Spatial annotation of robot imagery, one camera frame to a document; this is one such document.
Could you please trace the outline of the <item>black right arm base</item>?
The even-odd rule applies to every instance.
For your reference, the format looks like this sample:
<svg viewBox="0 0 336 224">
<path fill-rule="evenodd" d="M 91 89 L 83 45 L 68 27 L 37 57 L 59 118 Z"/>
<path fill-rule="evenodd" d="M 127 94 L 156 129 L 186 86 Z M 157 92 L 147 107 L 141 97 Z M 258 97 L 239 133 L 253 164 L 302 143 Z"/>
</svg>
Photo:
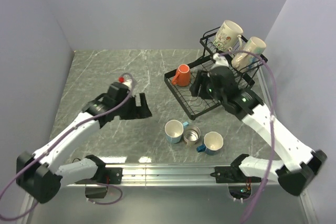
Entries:
<svg viewBox="0 0 336 224">
<path fill-rule="evenodd" d="M 260 177 L 247 177 L 236 167 L 216 166 L 214 172 L 210 174 L 218 184 L 238 184 L 238 183 L 260 183 Z"/>
</svg>

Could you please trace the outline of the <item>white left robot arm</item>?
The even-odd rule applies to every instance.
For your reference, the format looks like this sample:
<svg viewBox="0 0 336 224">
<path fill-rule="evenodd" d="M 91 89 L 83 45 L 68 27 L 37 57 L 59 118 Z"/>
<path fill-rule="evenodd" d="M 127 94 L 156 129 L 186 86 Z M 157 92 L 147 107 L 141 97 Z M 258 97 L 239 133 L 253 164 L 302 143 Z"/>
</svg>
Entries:
<svg viewBox="0 0 336 224">
<path fill-rule="evenodd" d="M 60 188 L 81 180 L 104 183 L 108 179 L 106 164 L 95 155 L 64 164 L 70 154 L 90 135 L 102 129 L 116 116 L 121 120 L 146 119 L 152 116 L 144 93 L 136 105 L 132 91 L 136 82 L 129 79 L 110 84 L 108 91 L 89 101 L 76 118 L 48 144 L 32 154 L 23 152 L 17 158 L 16 184 L 44 204 Z"/>
</svg>

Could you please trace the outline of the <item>aluminium mounting rail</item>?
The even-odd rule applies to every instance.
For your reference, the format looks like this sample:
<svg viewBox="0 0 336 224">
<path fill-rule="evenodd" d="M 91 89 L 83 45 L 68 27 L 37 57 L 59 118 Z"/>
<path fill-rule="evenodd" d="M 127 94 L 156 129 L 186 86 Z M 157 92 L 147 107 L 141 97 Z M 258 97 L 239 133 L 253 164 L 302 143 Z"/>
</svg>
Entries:
<svg viewBox="0 0 336 224">
<path fill-rule="evenodd" d="M 117 186 L 213 186 L 213 185 L 248 185 L 250 183 L 218 184 L 210 174 L 217 164 L 107 164 L 106 167 L 121 167 L 123 169 L 121 184 Z M 97 176 L 93 169 L 78 171 L 79 163 L 64 165 L 62 171 L 62 187 L 72 184 L 95 184 Z"/>
</svg>

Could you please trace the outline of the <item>green inside floral mug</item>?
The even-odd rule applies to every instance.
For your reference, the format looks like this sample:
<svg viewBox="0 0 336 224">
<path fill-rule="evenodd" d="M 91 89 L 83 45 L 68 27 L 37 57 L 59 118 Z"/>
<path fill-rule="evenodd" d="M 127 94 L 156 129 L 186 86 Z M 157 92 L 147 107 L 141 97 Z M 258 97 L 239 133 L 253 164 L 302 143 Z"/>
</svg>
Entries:
<svg viewBox="0 0 336 224">
<path fill-rule="evenodd" d="M 225 20 L 217 31 L 213 40 L 214 46 L 220 51 L 233 51 L 234 46 L 238 43 L 237 50 L 243 45 L 243 29 L 231 20 Z"/>
</svg>

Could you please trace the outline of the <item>light blue mug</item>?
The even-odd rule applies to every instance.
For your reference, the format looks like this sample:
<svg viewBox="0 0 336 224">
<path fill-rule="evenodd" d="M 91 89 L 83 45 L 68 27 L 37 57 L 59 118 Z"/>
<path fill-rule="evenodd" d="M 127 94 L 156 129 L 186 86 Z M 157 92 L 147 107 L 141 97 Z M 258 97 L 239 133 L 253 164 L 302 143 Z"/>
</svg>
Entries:
<svg viewBox="0 0 336 224">
<path fill-rule="evenodd" d="M 166 123 L 164 130 L 166 139 L 169 143 L 176 144 L 181 140 L 184 129 L 189 125 L 188 122 L 180 122 L 178 120 L 170 120 Z"/>
</svg>

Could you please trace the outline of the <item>stainless steel cup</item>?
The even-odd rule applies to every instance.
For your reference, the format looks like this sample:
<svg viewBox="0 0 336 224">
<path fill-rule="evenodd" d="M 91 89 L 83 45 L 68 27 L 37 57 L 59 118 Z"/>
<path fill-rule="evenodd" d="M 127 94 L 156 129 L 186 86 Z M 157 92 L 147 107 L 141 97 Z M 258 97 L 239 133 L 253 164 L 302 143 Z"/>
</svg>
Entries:
<svg viewBox="0 0 336 224">
<path fill-rule="evenodd" d="M 183 140 L 187 146 L 195 145 L 201 137 L 200 129 L 194 125 L 189 125 L 183 133 Z"/>
</svg>

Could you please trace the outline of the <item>dark blue handled mug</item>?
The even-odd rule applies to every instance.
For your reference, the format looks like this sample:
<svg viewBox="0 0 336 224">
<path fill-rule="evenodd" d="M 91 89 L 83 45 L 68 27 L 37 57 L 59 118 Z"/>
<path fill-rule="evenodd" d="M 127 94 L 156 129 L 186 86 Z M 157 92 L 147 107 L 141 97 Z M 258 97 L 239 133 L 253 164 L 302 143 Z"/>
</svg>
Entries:
<svg viewBox="0 0 336 224">
<path fill-rule="evenodd" d="M 207 155 L 215 155 L 224 145 L 223 137 L 217 132 L 208 132 L 204 135 L 203 143 L 196 148 L 198 153 L 204 152 Z"/>
</svg>

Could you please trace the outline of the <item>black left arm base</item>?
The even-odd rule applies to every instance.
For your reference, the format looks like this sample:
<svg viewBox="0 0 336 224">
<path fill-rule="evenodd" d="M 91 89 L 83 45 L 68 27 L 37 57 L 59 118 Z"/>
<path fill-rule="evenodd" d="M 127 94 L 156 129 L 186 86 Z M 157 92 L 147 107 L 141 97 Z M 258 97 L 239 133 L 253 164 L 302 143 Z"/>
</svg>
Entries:
<svg viewBox="0 0 336 224">
<path fill-rule="evenodd" d="M 105 167 L 98 171 L 96 182 L 103 184 L 121 184 L 123 169 L 121 167 Z"/>
</svg>

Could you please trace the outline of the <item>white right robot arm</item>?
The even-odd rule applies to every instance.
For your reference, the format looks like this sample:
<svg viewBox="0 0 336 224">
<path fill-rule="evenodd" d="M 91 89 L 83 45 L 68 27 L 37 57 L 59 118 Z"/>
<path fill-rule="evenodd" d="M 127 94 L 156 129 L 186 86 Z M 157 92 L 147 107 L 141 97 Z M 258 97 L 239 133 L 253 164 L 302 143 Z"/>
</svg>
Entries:
<svg viewBox="0 0 336 224">
<path fill-rule="evenodd" d="M 327 160 L 325 152 L 314 151 L 283 126 L 253 90 L 240 89 L 228 67 L 198 70 L 191 94 L 216 100 L 253 129 L 271 147 L 272 153 L 279 156 L 276 161 L 272 157 L 261 159 L 241 154 L 231 163 L 235 181 L 242 182 L 247 177 L 277 181 L 286 192 L 299 196 Z"/>
</svg>

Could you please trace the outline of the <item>orange mug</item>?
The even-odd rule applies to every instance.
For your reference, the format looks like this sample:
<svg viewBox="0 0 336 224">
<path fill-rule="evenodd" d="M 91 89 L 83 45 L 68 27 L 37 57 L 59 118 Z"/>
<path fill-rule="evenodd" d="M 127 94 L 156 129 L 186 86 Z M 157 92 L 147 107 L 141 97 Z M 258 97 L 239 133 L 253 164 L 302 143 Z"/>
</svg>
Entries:
<svg viewBox="0 0 336 224">
<path fill-rule="evenodd" d="M 186 87 L 189 85 L 190 79 L 190 67 L 186 64 L 181 64 L 176 70 L 175 76 L 172 79 L 172 84 L 180 87 Z"/>
</svg>

